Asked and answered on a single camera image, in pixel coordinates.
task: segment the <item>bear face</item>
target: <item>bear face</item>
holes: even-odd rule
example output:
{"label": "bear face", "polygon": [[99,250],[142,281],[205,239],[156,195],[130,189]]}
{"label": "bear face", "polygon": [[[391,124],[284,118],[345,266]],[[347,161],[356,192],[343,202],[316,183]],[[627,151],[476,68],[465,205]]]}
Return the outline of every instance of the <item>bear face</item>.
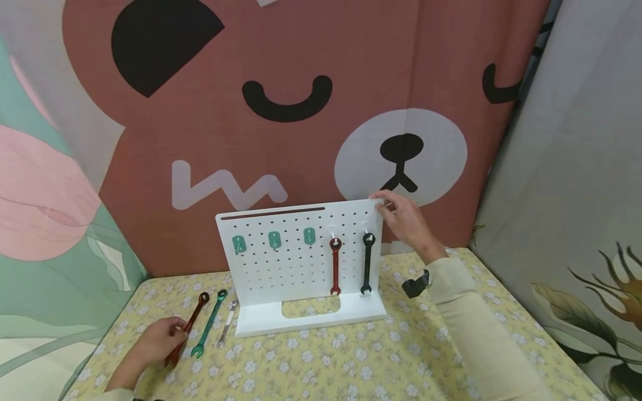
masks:
{"label": "bear face", "polygon": [[101,199],[156,276],[227,269],[218,213],[382,187],[463,246],[545,9],[67,0],[74,71],[125,126]]}

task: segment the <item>silver wrench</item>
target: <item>silver wrench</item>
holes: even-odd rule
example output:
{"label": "silver wrench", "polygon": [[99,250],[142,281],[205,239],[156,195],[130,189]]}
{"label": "silver wrench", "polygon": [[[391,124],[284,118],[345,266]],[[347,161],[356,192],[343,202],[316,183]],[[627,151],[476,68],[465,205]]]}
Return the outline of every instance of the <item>silver wrench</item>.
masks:
{"label": "silver wrench", "polygon": [[221,334],[221,338],[219,338],[216,342],[216,346],[218,348],[223,348],[225,346],[225,336],[227,336],[227,331],[230,328],[230,324],[232,324],[232,318],[234,318],[234,309],[236,309],[236,306],[238,304],[238,300],[232,301],[232,307],[230,308],[230,313],[227,315],[227,322],[225,322],[225,327],[223,327],[223,333]]}

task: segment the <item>floral tablecloth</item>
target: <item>floral tablecloth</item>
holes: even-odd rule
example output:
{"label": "floral tablecloth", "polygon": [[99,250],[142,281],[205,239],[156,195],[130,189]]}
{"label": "floral tablecloth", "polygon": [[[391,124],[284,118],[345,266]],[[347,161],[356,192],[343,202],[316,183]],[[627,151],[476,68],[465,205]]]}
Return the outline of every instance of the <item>floral tablecloth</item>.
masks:
{"label": "floral tablecloth", "polygon": [[[555,344],[490,271],[466,248],[449,250],[478,283],[480,294],[521,346],[556,399],[603,401],[606,398]],[[414,253],[382,258],[379,291],[389,317],[369,323],[234,339],[215,348],[235,299],[229,273],[155,278],[143,283],[118,317],[65,400],[85,400],[103,391],[110,374],[144,328],[159,318],[189,319],[198,295],[230,290],[203,357],[189,353],[200,338],[214,302],[199,315],[186,349],[173,370],[148,369],[136,397],[166,401],[267,400],[473,400],[479,392],[462,365],[448,329],[425,291],[408,299],[401,289],[421,275]],[[337,297],[284,305],[288,317],[338,309]]]}

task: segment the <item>pegboard stand base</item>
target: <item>pegboard stand base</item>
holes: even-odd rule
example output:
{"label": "pegboard stand base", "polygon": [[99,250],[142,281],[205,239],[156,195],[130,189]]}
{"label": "pegboard stand base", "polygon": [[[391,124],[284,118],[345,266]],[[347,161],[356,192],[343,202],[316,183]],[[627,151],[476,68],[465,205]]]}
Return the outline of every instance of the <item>pegboard stand base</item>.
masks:
{"label": "pegboard stand base", "polygon": [[236,337],[253,337],[293,330],[307,330],[371,321],[387,317],[379,293],[339,295],[341,307],[328,314],[286,318],[281,311],[282,303],[262,303],[241,308],[236,325]]}

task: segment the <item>gray curtain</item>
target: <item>gray curtain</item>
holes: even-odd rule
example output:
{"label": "gray curtain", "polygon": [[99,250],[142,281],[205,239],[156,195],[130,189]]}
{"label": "gray curtain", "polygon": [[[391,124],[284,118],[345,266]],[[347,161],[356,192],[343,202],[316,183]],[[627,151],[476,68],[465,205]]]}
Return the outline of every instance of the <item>gray curtain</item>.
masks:
{"label": "gray curtain", "polygon": [[611,399],[642,400],[642,3],[565,0],[473,249]]}

